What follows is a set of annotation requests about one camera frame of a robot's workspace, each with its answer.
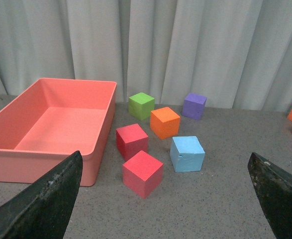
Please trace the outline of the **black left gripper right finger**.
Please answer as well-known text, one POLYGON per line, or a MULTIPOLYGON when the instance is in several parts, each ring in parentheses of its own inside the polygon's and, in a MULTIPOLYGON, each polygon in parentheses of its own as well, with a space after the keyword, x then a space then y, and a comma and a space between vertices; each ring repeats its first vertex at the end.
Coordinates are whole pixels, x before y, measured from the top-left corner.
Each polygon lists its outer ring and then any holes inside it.
POLYGON ((292 175, 254 152, 248 171, 275 237, 292 239, 292 175))

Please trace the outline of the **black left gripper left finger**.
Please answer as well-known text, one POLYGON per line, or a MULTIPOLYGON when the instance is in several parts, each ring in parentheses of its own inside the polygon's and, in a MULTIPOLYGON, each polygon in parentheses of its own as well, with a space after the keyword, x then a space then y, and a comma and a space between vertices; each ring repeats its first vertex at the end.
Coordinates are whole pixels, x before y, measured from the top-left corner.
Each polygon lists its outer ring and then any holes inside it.
POLYGON ((0 239, 61 239, 74 208, 83 171, 75 151, 0 206, 0 239))

